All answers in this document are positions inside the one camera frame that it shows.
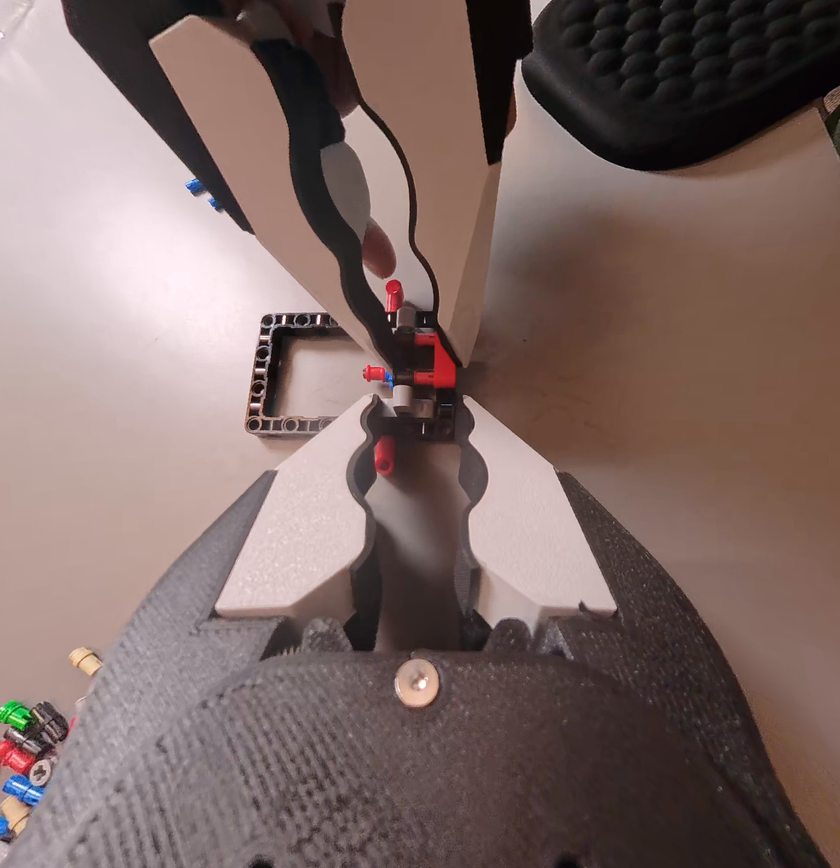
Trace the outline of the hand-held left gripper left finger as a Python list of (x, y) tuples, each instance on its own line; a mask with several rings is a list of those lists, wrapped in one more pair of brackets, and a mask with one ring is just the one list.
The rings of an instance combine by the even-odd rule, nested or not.
[(296, 627), (329, 618), (355, 649), (375, 649), (381, 570), (367, 495), (380, 418), (381, 400), (366, 394), (278, 466), (215, 613)]

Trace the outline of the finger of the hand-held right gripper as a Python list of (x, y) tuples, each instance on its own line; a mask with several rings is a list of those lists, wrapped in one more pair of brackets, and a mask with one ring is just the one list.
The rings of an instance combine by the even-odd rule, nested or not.
[(210, 16), (151, 49), (258, 242), (373, 358), (396, 358), (363, 268), (368, 186), (316, 61)]
[(343, 35), (363, 99), (406, 158), (415, 245), (436, 279), (438, 324), (466, 366), (480, 327), (501, 174), (487, 160), (466, 3), (350, 1)]

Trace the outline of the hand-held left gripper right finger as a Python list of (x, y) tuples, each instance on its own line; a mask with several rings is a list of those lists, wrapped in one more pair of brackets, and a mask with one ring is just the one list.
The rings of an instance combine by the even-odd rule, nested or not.
[(614, 615), (617, 604), (555, 467), (470, 396), (460, 399), (455, 436), (468, 499), (455, 568), (463, 611), (489, 627)]

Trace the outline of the black lego frame assembly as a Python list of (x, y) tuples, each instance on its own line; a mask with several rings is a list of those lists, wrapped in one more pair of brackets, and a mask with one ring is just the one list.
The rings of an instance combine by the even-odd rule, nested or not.
[[(381, 420), (375, 435), (374, 466), (380, 476), (396, 467), (396, 444), (406, 440), (452, 441), (457, 417), (457, 365), (436, 331), (433, 311), (410, 303), (396, 278), (385, 284), (385, 315), (393, 337), (407, 354), (407, 366), (392, 373), (368, 363), (363, 382), (378, 393)], [(260, 438), (314, 436), (336, 418), (329, 411), (289, 413), (279, 408), (288, 386), (289, 350), (297, 344), (334, 349), (346, 331), (325, 312), (271, 313), (260, 322), (245, 430)]]

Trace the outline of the pile of small lego pieces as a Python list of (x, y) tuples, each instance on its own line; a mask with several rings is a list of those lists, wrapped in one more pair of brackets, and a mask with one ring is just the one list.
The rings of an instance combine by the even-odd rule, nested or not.
[(10, 700), (0, 706), (0, 774), (8, 773), (1, 786), (0, 866), (55, 778), (87, 698), (78, 699), (69, 716), (48, 700)]

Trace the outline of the person's right hand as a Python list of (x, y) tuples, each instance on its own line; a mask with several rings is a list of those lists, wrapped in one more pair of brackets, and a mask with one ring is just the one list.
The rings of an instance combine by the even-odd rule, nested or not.
[[(350, 64), (342, 34), (344, 2), (274, 2), (293, 41), (305, 49), (324, 77), (330, 103), (341, 118), (359, 107), (359, 86)], [(373, 219), (362, 232), (363, 264), (382, 279), (393, 276), (396, 253), (386, 233)]]

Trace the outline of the black textured wrist rest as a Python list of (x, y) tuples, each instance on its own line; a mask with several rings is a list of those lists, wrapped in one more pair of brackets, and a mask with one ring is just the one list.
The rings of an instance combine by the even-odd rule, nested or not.
[(840, 85), (840, 1), (556, 1), (533, 36), (535, 101), (640, 171), (721, 155)]

